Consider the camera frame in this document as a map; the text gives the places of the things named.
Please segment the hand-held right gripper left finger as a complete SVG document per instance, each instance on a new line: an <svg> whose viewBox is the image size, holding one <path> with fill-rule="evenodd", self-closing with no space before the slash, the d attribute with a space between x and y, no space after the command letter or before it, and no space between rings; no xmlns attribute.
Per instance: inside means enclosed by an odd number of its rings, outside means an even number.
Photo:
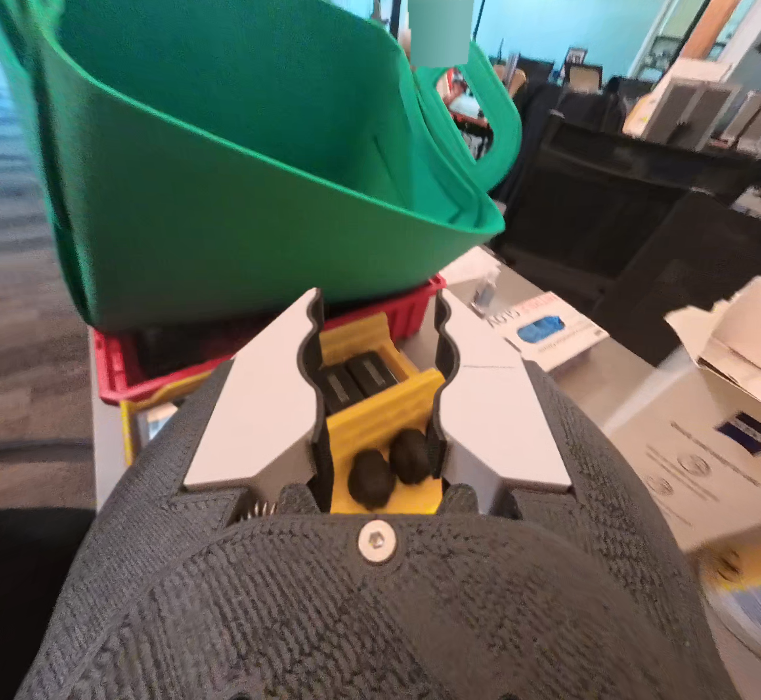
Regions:
<svg viewBox="0 0 761 700"><path fill-rule="evenodd" d="M308 289L232 358L184 477L190 492L246 488L256 503L318 475L326 425L315 378L323 367L323 296Z"/></svg>

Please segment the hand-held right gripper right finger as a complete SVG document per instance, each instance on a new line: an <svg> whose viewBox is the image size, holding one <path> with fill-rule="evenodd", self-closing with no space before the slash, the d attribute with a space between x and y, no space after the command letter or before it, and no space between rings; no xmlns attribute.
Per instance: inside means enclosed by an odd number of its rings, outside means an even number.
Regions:
<svg viewBox="0 0 761 700"><path fill-rule="evenodd" d="M506 509L515 491L568 495L572 479L518 351L447 288L434 329L444 383L428 427L433 475L473 490L482 515Z"/></svg>

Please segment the black rectangular case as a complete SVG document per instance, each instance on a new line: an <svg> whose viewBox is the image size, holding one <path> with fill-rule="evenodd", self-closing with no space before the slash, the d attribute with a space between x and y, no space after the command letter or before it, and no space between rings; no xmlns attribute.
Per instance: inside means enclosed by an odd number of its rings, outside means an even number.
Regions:
<svg viewBox="0 0 761 700"><path fill-rule="evenodd" d="M376 351L356 355L347 360L344 365L365 399L398 384L394 373Z"/></svg>
<svg viewBox="0 0 761 700"><path fill-rule="evenodd" d="M365 400L365 394L344 364L323 367L319 387L328 416Z"/></svg>

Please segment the black rounded pouch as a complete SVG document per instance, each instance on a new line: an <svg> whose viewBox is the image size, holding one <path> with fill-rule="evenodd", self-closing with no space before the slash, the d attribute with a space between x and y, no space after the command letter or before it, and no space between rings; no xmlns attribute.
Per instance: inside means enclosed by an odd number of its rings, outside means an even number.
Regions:
<svg viewBox="0 0 761 700"><path fill-rule="evenodd" d="M388 461L394 475L406 486L417 486L431 475L425 436L403 429L390 443Z"/></svg>
<svg viewBox="0 0 761 700"><path fill-rule="evenodd" d="M396 475L378 449L356 454L348 474L348 492L367 511L385 507L395 489Z"/></svg>

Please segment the disposable glove box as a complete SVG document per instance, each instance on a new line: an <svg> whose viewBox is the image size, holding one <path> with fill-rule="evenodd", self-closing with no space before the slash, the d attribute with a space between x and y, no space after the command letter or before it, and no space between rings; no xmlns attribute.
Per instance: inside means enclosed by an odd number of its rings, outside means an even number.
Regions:
<svg viewBox="0 0 761 700"><path fill-rule="evenodd" d="M609 338L601 326L552 292L497 311L485 321L523 360L545 372L573 362Z"/></svg>

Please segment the yellow plastic bin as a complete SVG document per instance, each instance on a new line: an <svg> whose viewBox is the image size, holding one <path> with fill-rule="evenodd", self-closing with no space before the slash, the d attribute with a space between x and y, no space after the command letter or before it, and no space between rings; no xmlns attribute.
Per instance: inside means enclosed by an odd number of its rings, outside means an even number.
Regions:
<svg viewBox="0 0 761 700"><path fill-rule="evenodd" d="M361 450L377 449L387 459L392 441L402 430L425 435L435 394L443 384L443 375L431 368L327 419L334 472L332 514L367 514L348 491L354 457Z"/></svg>
<svg viewBox="0 0 761 700"><path fill-rule="evenodd" d="M382 313L347 322L332 329L323 328L320 334L323 361L326 364L346 362L353 355L376 351L395 377L399 381L405 381L419 370L404 352L397 348L397 341L391 339L386 315ZM151 436L139 435L138 414L192 393L220 364L211 371L170 383L143 401L121 401L117 404L121 415L122 440L128 467L134 463L143 445L151 439Z"/></svg>

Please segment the small clear plastic holder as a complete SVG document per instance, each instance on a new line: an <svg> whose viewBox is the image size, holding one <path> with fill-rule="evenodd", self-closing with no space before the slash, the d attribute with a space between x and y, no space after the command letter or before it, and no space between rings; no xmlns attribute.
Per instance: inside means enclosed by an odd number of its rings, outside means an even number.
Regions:
<svg viewBox="0 0 761 700"><path fill-rule="evenodd" d="M480 279L470 303L471 309L480 317L488 314L489 308L497 292L497 282L500 277L500 267L491 267Z"/></svg>

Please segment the red plastic crate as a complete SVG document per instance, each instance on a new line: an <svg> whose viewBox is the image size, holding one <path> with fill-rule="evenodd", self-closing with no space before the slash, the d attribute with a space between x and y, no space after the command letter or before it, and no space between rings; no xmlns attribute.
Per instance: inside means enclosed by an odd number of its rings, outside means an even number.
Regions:
<svg viewBox="0 0 761 700"><path fill-rule="evenodd" d="M416 334L430 299L447 285L437 274L421 286L375 302L326 304L326 330L347 322L385 314L391 339ZM276 313L192 324L150 326L119 334L91 329L95 381L100 400L143 401L162 387L213 370L230 359L273 321Z"/></svg>

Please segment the white cardboard box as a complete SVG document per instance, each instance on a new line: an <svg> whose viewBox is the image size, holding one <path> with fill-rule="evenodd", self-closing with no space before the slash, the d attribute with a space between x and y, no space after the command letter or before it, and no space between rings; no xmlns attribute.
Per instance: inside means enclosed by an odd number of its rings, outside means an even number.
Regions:
<svg viewBox="0 0 761 700"><path fill-rule="evenodd" d="M759 530L760 277L665 322L689 359L612 430L684 551Z"/></svg>

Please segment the black desk partition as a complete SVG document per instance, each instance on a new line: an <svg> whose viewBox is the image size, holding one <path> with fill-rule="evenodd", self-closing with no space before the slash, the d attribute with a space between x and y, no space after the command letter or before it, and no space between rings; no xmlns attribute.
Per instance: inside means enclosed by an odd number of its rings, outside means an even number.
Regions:
<svg viewBox="0 0 761 700"><path fill-rule="evenodd" d="M657 366L678 345L668 313L711 309L759 277L759 219L732 208L752 187L750 158L596 132L551 112L491 248Z"/></svg>

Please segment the green flexible tub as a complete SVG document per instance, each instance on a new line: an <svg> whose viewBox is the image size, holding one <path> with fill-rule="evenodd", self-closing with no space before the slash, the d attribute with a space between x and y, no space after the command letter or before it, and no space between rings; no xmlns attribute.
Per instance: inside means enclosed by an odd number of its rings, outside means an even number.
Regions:
<svg viewBox="0 0 761 700"><path fill-rule="evenodd" d="M384 29L323 0L2 0L65 284L106 334L416 288L505 227L519 113L475 42L475 160Z"/></svg>

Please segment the cleaning wipes canister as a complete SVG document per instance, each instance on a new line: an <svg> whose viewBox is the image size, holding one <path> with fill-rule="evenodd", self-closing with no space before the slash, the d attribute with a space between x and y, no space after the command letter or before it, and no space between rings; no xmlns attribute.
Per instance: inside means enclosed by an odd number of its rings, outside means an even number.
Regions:
<svg viewBox="0 0 761 700"><path fill-rule="evenodd" d="M760 657L759 530L703 547L698 571L706 602L718 620Z"/></svg>

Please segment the grey file boxes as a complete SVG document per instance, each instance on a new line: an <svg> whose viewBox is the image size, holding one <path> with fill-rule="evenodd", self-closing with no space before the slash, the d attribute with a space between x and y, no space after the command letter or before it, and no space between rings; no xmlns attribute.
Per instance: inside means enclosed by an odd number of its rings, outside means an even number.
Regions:
<svg viewBox="0 0 761 700"><path fill-rule="evenodd" d="M737 145L759 118L759 90L732 82L729 63L678 58L623 124L647 143L702 152L721 139Z"/></svg>

